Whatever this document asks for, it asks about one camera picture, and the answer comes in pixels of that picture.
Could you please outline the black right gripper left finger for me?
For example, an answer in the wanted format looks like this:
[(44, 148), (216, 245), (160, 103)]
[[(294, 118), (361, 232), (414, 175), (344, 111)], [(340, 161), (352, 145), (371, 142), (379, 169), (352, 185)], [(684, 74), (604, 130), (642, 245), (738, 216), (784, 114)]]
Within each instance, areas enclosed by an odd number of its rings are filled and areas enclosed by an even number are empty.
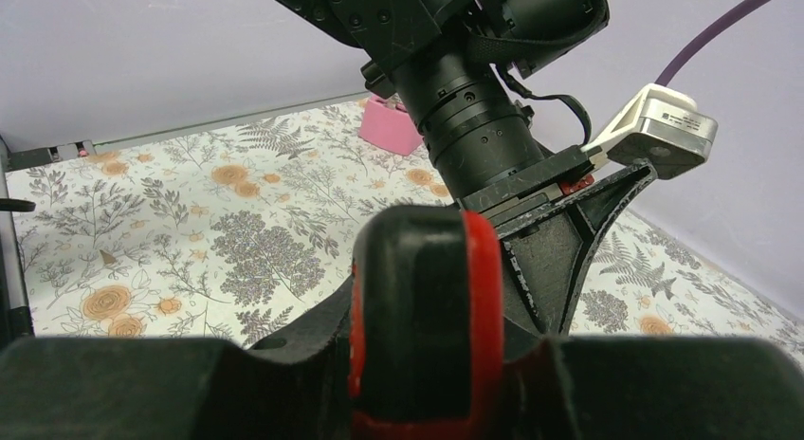
[(249, 352), (270, 365), (269, 439), (348, 439), (352, 276), (324, 301), (260, 339)]

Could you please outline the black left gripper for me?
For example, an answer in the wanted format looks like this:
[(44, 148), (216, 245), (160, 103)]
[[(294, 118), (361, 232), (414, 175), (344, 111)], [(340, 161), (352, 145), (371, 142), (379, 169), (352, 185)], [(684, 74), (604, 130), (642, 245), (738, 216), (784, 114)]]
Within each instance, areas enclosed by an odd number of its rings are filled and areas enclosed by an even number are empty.
[(657, 179), (654, 167), (639, 160), (564, 196), (561, 183), (575, 183), (593, 168), (573, 145), (458, 199), (462, 210), (499, 226), (504, 316), (533, 336), (569, 332), (602, 239)]

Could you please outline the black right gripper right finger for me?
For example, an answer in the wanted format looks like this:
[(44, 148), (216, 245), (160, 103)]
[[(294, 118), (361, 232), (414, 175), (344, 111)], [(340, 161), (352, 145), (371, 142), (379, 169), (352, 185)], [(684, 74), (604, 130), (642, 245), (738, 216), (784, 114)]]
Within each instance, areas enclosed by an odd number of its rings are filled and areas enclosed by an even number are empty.
[(541, 337), (504, 320), (502, 408), (506, 439), (583, 439), (564, 353), (584, 338)]

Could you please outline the red black utility knife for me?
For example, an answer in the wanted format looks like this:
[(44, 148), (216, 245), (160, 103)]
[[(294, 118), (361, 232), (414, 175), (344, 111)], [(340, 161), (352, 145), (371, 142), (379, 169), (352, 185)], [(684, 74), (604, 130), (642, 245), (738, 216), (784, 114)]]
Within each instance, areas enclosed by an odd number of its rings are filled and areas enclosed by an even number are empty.
[(350, 309), (355, 439), (483, 439), (503, 378), (501, 249), (480, 214), (400, 205), (357, 237)]

